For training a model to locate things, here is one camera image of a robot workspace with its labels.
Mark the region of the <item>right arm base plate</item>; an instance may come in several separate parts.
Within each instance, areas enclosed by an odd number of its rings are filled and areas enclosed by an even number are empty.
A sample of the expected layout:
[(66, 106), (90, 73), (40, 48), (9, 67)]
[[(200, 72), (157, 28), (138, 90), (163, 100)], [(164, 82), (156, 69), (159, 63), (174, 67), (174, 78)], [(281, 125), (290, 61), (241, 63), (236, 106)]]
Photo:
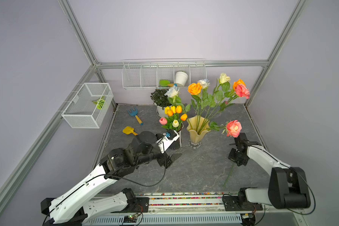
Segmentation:
[(225, 211), (262, 211), (264, 208), (259, 203), (240, 201), (238, 196), (224, 194), (221, 198)]

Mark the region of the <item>white rose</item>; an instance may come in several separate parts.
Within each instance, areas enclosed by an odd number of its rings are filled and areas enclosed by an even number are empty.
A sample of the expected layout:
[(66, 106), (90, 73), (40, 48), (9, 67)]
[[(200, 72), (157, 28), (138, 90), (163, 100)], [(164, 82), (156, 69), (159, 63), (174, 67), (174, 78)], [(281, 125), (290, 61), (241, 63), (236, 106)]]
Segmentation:
[(199, 80), (197, 84), (201, 87), (201, 89), (207, 89), (210, 86), (208, 79)]

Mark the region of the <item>green toy trowel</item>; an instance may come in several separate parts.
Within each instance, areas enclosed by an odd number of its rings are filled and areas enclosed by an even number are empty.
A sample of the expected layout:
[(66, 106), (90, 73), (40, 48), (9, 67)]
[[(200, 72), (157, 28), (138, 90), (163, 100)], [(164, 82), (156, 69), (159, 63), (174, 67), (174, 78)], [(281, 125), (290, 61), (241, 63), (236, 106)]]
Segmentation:
[(160, 80), (160, 81), (159, 81), (159, 86), (160, 86), (160, 87), (164, 87), (164, 88), (168, 88), (168, 87), (177, 86), (177, 84), (171, 83), (171, 82), (168, 81), (168, 80)]

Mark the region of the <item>orange yellow tulip tall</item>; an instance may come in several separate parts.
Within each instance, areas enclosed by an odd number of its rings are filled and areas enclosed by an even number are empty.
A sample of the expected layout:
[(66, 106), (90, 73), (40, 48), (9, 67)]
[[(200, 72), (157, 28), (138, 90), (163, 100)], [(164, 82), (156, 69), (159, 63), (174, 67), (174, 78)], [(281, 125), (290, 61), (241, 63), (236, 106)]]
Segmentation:
[(183, 115), (181, 115), (181, 117), (180, 117), (181, 121), (186, 121), (187, 118), (188, 118), (187, 114), (183, 114)]

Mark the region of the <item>pink tulip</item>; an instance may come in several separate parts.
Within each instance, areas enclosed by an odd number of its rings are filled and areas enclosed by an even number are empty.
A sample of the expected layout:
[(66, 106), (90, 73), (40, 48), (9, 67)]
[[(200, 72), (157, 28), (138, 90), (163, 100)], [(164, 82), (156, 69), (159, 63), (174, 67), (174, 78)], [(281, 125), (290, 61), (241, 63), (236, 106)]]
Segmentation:
[(161, 118), (159, 123), (162, 125), (162, 128), (166, 130), (172, 129), (172, 123), (167, 118)]

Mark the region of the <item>orange rose short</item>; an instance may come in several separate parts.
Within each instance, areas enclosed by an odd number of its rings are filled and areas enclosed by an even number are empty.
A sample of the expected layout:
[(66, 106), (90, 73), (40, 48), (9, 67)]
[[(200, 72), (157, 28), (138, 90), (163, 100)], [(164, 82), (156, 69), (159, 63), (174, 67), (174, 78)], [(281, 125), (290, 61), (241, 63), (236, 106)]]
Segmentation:
[(192, 126), (193, 129), (196, 129), (196, 132), (200, 135), (202, 125), (200, 123), (201, 120), (201, 114), (203, 112), (203, 92), (204, 89), (201, 89), (201, 87), (197, 83), (192, 83), (188, 87), (188, 92), (191, 95), (191, 107), (196, 113), (197, 120), (196, 120), (196, 126)]

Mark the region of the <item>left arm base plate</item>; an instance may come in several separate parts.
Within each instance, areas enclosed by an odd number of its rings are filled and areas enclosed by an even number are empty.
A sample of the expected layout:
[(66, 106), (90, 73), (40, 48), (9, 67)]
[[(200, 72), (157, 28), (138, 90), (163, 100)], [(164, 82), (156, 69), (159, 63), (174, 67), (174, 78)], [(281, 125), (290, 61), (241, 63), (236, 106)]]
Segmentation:
[(127, 206), (123, 209), (123, 211), (147, 213), (148, 209), (149, 209), (149, 198), (135, 197), (127, 201)]

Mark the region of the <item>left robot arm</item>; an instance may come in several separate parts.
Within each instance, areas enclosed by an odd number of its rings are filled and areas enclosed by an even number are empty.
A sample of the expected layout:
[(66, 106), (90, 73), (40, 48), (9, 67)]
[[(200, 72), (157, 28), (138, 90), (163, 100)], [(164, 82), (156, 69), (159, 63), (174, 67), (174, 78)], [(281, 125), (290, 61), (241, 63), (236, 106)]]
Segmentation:
[(132, 174), (139, 165), (156, 160), (169, 168), (181, 155), (168, 156), (167, 149), (179, 143), (180, 135), (174, 130), (163, 134), (149, 131), (134, 136), (127, 148), (117, 148), (101, 159), (99, 164), (81, 182), (58, 198), (46, 198), (41, 212), (45, 226), (81, 226), (106, 213), (148, 211), (148, 198), (137, 198), (132, 189), (125, 188), (116, 195), (94, 200), (103, 189)]

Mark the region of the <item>white empty flower pot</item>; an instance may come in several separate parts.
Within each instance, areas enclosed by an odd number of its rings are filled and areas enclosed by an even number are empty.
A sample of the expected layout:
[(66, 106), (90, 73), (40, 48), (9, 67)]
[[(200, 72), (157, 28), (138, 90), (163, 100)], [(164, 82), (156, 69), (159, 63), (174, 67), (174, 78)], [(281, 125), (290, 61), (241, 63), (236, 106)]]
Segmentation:
[(188, 74), (183, 71), (179, 71), (175, 73), (175, 84), (178, 87), (184, 87), (188, 80)]

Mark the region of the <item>orange rose tall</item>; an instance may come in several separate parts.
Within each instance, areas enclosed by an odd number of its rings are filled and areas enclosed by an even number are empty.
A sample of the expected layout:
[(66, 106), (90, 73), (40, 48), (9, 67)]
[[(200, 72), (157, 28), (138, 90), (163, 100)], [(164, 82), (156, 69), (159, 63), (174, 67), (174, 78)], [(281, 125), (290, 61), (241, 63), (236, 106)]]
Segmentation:
[(244, 82), (243, 80), (239, 79), (238, 81), (236, 81), (236, 82), (233, 83), (233, 89), (236, 90), (236, 88), (237, 88), (238, 85), (244, 85), (244, 86), (246, 86), (245, 82)]

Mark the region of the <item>yellow toy shovel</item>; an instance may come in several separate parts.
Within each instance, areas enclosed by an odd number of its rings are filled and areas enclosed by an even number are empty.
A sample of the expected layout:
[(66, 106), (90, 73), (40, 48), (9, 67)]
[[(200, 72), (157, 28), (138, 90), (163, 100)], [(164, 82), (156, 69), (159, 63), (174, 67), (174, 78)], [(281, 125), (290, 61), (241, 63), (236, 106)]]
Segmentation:
[(133, 128), (133, 127), (130, 127), (130, 126), (125, 127), (125, 128), (122, 130), (122, 132), (123, 132), (124, 134), (126, 134), (126, 135), (129, 135), (129, 134), (133, 134), (133, 135), (135, 135), (135, 136), (138, 135), (138, 133), (136, 133), (136, 132), (134, 131), (134, 128)]

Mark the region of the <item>potted green plant white pot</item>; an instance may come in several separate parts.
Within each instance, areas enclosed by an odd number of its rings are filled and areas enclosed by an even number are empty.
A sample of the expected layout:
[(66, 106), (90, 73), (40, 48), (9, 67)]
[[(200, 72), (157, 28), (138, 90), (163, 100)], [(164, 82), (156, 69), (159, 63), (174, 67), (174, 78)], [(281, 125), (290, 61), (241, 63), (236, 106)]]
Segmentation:
[(168, 106), (171, 106), (168, 97), (165, 95), (167, 89), (156, 89), (154, 92), (151, 93), (151, 100), (156, 105), (157, 114), (160, 117), (166, 117), (165, 109)]

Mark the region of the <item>yellow wavy glass vase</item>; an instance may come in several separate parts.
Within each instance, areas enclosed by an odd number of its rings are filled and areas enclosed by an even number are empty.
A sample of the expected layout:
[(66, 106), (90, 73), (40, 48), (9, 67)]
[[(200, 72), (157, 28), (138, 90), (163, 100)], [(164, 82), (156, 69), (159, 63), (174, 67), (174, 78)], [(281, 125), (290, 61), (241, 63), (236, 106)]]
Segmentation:
[(189, 146), (193, 149), (199, 148), (204, 136), (210, 132), (210, 121), (202, 116), (196, 115), (195, 117), (187, 119), (187, 122), (188, 126), (186, 130), (190, 135)]

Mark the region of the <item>cream tulip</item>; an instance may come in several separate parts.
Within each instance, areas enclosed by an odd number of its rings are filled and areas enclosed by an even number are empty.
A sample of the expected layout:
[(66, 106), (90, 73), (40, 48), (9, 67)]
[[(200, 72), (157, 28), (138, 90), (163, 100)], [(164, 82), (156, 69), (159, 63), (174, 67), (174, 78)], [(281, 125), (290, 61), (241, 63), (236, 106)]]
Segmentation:
[(179, 121), (178, 121), (178, 120), (174, 120), (174, 121), (172, 122), (172, 127), (173, 127), (173, 128), (179, 127)]

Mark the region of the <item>blue toy rake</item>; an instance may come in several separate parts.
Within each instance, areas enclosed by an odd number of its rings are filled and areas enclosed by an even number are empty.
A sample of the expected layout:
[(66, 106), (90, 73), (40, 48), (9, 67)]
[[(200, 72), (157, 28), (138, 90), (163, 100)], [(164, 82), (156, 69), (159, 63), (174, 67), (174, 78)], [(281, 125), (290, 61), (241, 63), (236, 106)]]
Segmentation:
[(138, 110), (136, 107), (131, 108), (130, 110), (127, 111), (127, 113), (132, 116), (135, 117), (137, 122), (139, 123), (139, 125), (143, 125), (144, 123), (142, 122), (142, 120), (139, 118), (138, 114)]

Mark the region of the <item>pink rose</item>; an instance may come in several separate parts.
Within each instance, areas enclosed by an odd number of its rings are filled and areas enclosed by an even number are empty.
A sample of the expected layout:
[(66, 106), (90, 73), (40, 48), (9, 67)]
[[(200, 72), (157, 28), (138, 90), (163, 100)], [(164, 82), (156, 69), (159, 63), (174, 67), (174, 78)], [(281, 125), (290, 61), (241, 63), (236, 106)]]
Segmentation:
[(250, 98), (250, 91), (244, 85), (238, 85), (236, 90), (234, 90), (233, 89), (233, 85), (230, 84), (230, 90), (229, 90), (229, 92), (226, 92), (226, 97), (227, 97), (227, 101), (226, 101), (225, 108), (221, 112), (218, 112), (218, 113), (216, 112), (216, 115), (213, 118), (215, 118), (216, 116), (220, 115), (222, 112), (225, 111), (225, 109), (227, 109), (230, 106), (234, 105), (234, 103), (233, 103), (234, 100), (239, 99), (239, 98), (249, 99)]
[(214, 121), (210, 123), (209, 131), (222, 131), (227, 137), (238, 137), (242, 130), (242, 125), (238, 120), (227, 122), (226, 124), (218, 125)]

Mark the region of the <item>cream rose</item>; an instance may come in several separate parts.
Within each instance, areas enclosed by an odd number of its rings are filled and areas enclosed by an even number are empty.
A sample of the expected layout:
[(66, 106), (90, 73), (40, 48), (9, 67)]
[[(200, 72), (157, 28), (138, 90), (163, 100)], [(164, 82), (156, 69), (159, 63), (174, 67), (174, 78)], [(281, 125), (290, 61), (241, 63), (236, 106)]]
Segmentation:
[(215, 112), (221, 112), (226, 106), (226, 92), (230, 90), (230, 77), (225, 73), (221, 73), (220, 77), (216, 81), (216, 86), (209, 96), (209, 109), (206, 114), (206, 121), (210, 123), (210, 120), (216, 115)]

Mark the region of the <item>aluminium rail frame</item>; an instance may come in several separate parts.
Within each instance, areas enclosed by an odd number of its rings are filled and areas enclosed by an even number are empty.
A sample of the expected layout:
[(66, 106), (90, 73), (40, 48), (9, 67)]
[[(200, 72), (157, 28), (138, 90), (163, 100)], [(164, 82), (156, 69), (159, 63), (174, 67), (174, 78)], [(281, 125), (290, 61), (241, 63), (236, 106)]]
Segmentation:
[(81, 226), (305, 226), (305, 218), (261, 204), (262, 211), (225, 211), (224, 193), (142, 194), (147, 213), (106, 213)]

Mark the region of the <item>dark red glass vase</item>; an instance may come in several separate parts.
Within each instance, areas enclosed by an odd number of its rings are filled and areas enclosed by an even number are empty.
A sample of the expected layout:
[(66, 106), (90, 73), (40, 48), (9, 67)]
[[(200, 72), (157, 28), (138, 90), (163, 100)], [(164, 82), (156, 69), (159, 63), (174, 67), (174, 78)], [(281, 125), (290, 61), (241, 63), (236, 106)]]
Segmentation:
[(169, 148), (172, 150), (177, 150), (182, 147), (181, 131), (178, 131), (178, 135), (179, 138), (169, 146)]

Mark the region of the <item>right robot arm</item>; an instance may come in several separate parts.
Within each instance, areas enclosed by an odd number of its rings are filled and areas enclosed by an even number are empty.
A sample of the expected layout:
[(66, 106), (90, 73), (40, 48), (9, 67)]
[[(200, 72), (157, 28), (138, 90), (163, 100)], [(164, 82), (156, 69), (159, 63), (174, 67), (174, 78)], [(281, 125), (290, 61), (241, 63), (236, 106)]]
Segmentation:
[(229, 160), (239, 167), (253, 160), (270, 176), (267, 188), (241, 188), (238, 194), (240, 203), (269, 204), (276, 209), (306, 209), (311, 206), (313, 194), (302, 168), (280, 161), (259, 142), (249, 141), (245, 133), (240, 133), (234, 141), (236, 148), (231, 149)]

